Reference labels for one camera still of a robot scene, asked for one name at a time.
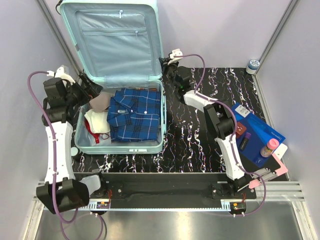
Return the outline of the grey beige garment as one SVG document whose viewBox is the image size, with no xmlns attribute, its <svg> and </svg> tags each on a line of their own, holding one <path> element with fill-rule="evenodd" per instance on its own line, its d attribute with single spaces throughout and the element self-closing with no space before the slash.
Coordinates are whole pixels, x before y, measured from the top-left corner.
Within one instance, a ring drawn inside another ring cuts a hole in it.
<svg viewBox="0 0 320 240">
<path fill-rule="evenodd" d="M 103 112 L 110 106 L 111 97 L 113 97 L 112 93 L 103 91 L 97 97 L 90 100 L 89 105 L 95 112 Z"/>
</svg>

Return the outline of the red lace white bra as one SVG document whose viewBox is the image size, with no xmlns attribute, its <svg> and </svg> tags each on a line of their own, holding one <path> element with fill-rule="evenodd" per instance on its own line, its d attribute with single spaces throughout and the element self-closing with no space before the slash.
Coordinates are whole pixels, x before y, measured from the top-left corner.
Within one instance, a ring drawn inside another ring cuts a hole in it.
<svg viewBox="0 0 320 240">
<path fill-rule="evenodd" d="M 93 136 L 95 144 L 99 144 L 100 140 L 108 140 L 110 138 L 109 133 L 93 133 L 87 120 L 84 121 L 84 125 L 88 133 Z"/>
</svg>

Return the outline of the blue plaid shirt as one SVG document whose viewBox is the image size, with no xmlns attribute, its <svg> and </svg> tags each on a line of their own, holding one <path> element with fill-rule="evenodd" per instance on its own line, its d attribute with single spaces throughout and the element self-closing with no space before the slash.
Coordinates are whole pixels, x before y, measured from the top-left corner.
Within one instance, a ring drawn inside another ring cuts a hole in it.
<svg viewBox="0 0 320 240">
<path fill-rule="evenodd" d="M 122 88 L 110 98 L 107 123 L 113 142 L 155 141 L 161 118 L 162 93 Z"/>
</svg>

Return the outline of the mint green suitcase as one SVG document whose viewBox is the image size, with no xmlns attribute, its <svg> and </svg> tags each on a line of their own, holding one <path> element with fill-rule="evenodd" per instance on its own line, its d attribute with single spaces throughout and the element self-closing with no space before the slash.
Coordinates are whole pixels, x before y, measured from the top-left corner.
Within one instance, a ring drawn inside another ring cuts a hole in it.
<svg viewBox="0 0 320 240">
<path fill-rule="evenodd" d="M 84 73 L 104 92 L 164 92 L 155 0 L 64 0 L 59 12 Z"/>
</svg>

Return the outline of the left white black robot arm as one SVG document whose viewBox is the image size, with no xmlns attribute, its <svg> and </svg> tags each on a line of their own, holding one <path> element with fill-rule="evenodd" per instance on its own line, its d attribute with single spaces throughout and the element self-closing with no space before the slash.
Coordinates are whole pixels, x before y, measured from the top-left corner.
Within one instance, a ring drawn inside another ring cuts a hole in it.
<svg viewBox="0 0 320 240">
<path fill-rule="evenodd" d="M 81 83 L 55 73 L 43 83 L 46 98 L 40 107 L 48 140 L 48 164 L 44 185 L 36 188 L 36 196 L 52 214 L 85 207 L 92 194 L 103 198 L 108 193 L 108 186 L 99 174 L 77 180 L 73 171 L 74 108 L 98 97 L 103 89 L 85 73 L 79 78 Z"/>
</svg>

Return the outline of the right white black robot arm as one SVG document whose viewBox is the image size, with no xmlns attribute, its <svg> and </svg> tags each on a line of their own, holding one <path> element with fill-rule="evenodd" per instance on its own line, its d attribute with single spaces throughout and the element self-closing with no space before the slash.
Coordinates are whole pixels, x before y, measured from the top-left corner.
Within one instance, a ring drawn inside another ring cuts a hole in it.
<svg viewBox="0 0 320 240">
<path fill-rule="evenodd" d="M 206 128 L 218 143 L 225 164 L 227 184 L 225 192 L 232 198 L 239 198 L 249 185 L 250 175 L 246 173 L 241 162 L 236 142 L 237 120 L 226 101 L 206 96 L 190 84 L 187 68 L 179 66 L 171 58 L 160 57 L 159 62 L 164 75 L 171 81 L 176 98 L 184 105 L 204 113 Z"/>
</svg>

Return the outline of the blue white jar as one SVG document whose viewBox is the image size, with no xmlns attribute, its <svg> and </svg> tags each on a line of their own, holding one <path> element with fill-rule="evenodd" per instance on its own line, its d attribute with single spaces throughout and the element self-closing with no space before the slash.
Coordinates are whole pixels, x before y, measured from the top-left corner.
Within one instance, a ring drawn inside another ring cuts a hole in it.
<svg viewBox="0 0 320 240">
<path fill-rule="evenodd" d="M 246 67 L 246 72 L 250 75 L 254 75 L 260 67 L 260 61 L 257 59 L 251 59 Z"/>
</svg>

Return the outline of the red brown travel adapter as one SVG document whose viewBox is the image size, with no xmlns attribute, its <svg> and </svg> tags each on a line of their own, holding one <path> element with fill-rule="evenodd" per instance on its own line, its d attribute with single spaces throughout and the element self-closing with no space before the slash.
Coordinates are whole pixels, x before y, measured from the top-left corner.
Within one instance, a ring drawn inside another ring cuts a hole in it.
<svg viewBox="0 0 320 240">
<path fill-rule="evenodd" d="M 237 127 L 235 132 L 236 138 L 239 139 L 246 132 L 246 130 L 247 128 L 241 122 L 237 122 Z"/>
</svg>

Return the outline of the black purple small device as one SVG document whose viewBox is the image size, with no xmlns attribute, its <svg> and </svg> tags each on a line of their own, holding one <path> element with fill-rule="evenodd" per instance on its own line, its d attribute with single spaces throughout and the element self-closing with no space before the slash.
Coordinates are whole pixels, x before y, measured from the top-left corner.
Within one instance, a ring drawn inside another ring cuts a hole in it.
<svg viewBox="0 0 320 240">
<path fill-rule="evenodd" d="M 251 133 L 247 132 L 247 133 L 244 135 L 244 137 L 243 137 L 243 139 L 242 139 L 242 141 L 241 141 L 241 143 L 240 143 L 240 145 L 239 145 L 239 149 L 240 149 L 241 151 L 243 151 L 243 150 L 246 148 L 246 146 L 247 146 L 250 138 L 251 138 Z"/>
</svg>

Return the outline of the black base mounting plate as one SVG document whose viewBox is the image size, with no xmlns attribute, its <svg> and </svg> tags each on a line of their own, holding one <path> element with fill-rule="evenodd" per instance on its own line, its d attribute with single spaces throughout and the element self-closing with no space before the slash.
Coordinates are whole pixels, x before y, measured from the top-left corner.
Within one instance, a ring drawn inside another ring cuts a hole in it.
<svg viewBox="0 0 320 240">
<path fill-rule="evenodd" d="M 221 200 L 255 200 L 244 188 L 230 194 L 224 173 L 102 173 L 111 190 L 111 209 L 213 209 Z"/>
</svg>

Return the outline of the pink cap small bottle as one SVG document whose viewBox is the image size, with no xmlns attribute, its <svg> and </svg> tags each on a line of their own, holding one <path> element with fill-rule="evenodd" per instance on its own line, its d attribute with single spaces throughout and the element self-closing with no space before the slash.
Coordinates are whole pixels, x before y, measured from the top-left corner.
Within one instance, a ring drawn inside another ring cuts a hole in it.
<svg viewBox="0 0 320 240">
<path fill-rule="evenodd" d="M 260 154 L 264 158 L 268 158 L 272 155 L 274 150 L 279 146 L 279 141 L 275 138 L 270 139 L 267 144 L 261 148 Z"/>
</svg>

